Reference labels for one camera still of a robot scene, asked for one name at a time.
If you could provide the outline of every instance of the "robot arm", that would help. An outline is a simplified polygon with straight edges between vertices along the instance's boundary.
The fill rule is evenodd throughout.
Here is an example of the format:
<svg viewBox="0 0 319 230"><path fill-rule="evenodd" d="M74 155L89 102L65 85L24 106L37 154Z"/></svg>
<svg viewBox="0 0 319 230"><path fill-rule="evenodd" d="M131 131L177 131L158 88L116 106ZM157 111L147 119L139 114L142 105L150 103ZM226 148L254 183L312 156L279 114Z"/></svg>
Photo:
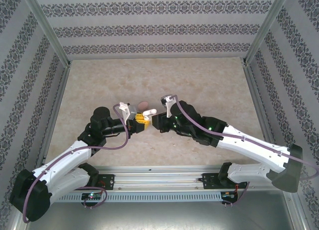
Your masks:
<svg viewBox="0 0 319 230"><path fill-rule="evenodd" d="M278 146L259 140L237 130L222 120L214 117L201 117L192 105L180 101L179 103L184 111L199 125L207 130L222 133L225 136L213 135L202 131L191 123L182 114L175 98L172 98L171 95L163 97L161 102L166 107L166 112L153 116L152 122L156 129L161 132L172 130L178 135L192 137L200 144L229 149L260 162L260 164L249 165L224 163L218 177L221 183L267 180L283 191L297 191L302 165L261 146L267 146L281 153L302 158L302 149L299 146L294 144L290 147ZM242 138L227 137L227 134L241 136ZM245 139L254 140L261 146L245 141Z"/></svg>
<svg viewBox="0 0 319 230"><path fill-rule="evenodd" d="M138 114L133 106L120 103L120 109L127 124L129 138L149 125L150 122L145 120L148 116ZM84 186L96 187L99 172L86 162L100 149L85 147L102 147L106 144L107 138L117 136L121 132L125 132L121 120L112 119L108 108L95 109L90 123L86 125L78 140L66 151L32 172L24 169L18 174L10 202L22 212L27 192L35 179L62 155L80 147L83 149L74 151L56 162L35 184L28 199L26 216L31 222L35 221L45 214L51 204L65 194Z"/></svg>

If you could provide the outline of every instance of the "striped wall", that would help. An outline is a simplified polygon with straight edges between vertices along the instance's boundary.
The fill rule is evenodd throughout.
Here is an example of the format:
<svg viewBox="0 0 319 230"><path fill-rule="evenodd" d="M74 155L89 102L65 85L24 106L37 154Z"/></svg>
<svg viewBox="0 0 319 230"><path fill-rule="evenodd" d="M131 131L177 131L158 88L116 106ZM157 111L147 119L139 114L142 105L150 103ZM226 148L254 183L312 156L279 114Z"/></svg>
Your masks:
<svg viewBox="0 0 319 230"><path fill-rule="evenodd" d="M296 143L319 164L319 0L286 0L250 67L277 144ZM314 170L305 166L303 175ZM319 179L302 181L299 196L319 229Z"/></svg>
<svg viewBox="0 0 319 230"><path fill-rule="evenodd" d="M64 67L25 0L0 0L0 229L17 174L34 169Z"/></svg>
<svg viewBox="0 0 319 230"><path fill-rule="evenodd" d="M38 0L70 60L244 57L274 0Z"/></svg>

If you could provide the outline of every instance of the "marble floor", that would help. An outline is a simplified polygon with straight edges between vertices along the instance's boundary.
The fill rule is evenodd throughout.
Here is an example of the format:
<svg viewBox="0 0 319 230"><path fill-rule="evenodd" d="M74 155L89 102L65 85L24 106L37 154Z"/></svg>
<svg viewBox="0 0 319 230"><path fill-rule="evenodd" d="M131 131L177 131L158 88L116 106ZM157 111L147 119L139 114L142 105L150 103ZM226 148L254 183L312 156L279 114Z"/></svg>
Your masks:
<svg viewBox="0 0 319 230"><path fill-rule="evenodd" d="M119 102L148 101L165 111L160 97L177 94L202 116L213 116L263 139L239 58L75 60L59 110L46 161L66 150L84 130L93 110ZM125 135L107 139L119 146ZM254 163L230 150L203 146L153 126L134 134L120 150L100 150L88 161L95 166L214 165Z"/></svg>

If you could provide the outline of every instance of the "yellow object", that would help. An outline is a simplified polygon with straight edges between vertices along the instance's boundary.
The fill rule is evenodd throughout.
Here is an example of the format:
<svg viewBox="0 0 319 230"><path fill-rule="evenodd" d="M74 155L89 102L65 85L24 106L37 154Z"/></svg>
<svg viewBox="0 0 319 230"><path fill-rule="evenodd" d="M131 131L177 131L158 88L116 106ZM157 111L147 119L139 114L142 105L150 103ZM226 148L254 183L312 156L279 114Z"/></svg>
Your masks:
<svg viewBox="0 0 319 230"><path fill-rule="evenodd" d="M135 116L135 120L137 123L144 124L144 130L149 127L150 121L149 120L144 120L144 116L141 113L137 113Z"/></svg>

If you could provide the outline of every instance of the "enclosure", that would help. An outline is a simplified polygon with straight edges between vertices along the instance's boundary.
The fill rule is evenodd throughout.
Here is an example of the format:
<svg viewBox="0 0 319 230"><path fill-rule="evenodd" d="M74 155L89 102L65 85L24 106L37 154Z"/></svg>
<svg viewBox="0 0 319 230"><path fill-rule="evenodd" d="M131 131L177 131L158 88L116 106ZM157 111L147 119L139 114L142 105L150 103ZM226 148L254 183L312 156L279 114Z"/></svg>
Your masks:
<svg viewBox="0 0 319 230"><path fill-rule="evenodd" d="M1 0L0 7L0 229L319 229L318 178L300 181L294 194L250 186L241 205L225 209L122 201L90 212L60 201L28 225L9 202L18 173L65 151L95 108L147 101L161 113L167 94L256 138L295 143L318 165L319 0ZM123 142L119 135L106 146ZM256 163L152 126L89 160L116 175L114 196L155 186L159 195L206 194L193 179L224 162ZM302 176L313 173L303 166Z"/></svg>

